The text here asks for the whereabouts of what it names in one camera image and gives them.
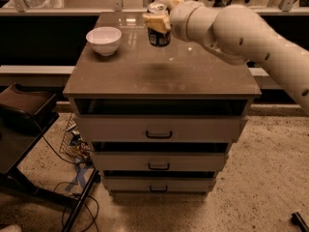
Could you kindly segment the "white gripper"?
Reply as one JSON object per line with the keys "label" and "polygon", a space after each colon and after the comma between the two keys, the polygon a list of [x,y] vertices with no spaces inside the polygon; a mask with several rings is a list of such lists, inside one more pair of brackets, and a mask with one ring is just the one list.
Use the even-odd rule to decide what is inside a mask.
{"label": "white gripper", "polygon": [[207,38],[207,7],[196,1],[160,0],[162,13],[144,13],[145,25],[158,33],[171,32],[184,42],[202,44]]}

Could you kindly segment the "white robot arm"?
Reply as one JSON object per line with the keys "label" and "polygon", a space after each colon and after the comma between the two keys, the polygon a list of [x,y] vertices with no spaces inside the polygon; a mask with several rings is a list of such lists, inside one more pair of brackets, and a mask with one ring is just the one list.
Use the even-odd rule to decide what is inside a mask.
{"label": "white robot arm", "polygon": [[147,27],[195,42],[231,65],[252,61],[309,113],[309,53],[275,32],[242,5],[208,8],[197,1],[162,0],[165,10],[144,13]]}

